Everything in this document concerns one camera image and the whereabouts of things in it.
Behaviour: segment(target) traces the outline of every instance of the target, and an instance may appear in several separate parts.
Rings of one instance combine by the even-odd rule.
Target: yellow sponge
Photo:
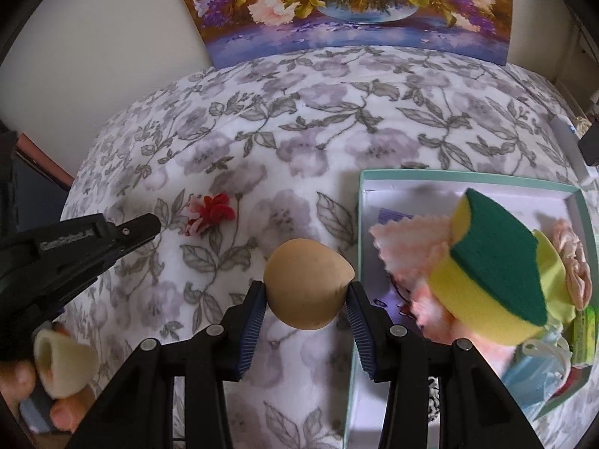
[[[429,286],[445,308],[477,334],[498,344],[515,346],[540,328],[523,321],[485,292],[450,257],[432,271]]]
[[[538,240],[502,206],[466,190],[451,218],[452,246],[429,276],[431,291],[457,319],[513,346],[547,322]]]

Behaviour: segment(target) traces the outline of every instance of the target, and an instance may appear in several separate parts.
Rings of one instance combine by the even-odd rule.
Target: finger
[[[0,393],[8,408],[17,414],[19,402],[25,400],[35,386],[35,368],[30,361],[0,363]]]
[[[88,385],[79,393],[58,400],[52,406],[50,409],[52,423],[59,430],[75,432],[94,402],[94,392]]]
[[[71,337],[71,332],[62,323],[52,323],[52,330],[58,332],[58,334],[62,334],[63,336]]]

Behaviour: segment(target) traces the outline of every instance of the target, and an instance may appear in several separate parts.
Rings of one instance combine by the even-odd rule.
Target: painting
[[[218,68],[343,45],[436,49],[505,64],[511,0],[184,0]]]

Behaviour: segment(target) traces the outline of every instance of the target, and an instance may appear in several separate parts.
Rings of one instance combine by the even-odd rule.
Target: red artificial flower
[[[229,206],[230,200],[226,194],[218,194],[213,198],[204,196],[204,205],[202,205],[200,198],[191,195],[184,211],[189,217],[185,234],[197,235],[205,228],[219,225],[224,220],[234,220],[235,210]]]

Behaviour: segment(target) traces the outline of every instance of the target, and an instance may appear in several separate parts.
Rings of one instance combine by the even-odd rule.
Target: floral bedspread
[[[576,177],[547,125],[568,114],[543,78],[514,65],[413,48],[325,48],[191,74],[137,101],[101,131],[64,219],[152,212],[153,243],[67,306],[65,321],[101,358],[106,386],[146,337],[185,339],[240,303],[265,259],[291,238],[356,258],[358,175],[454,169],[564,183]],[[236,221],[183,234],[191,194],[227,193]],[[595,227],[597,189],[585,192]],[[340,317],[299,332],[270,313],[251,369],[227,385],[237,448],[341,445],[352,337]],[[548,448],[574,447],[599,407],[599,373],[534,424]],[[184,431],[176,382],[175,434]]]

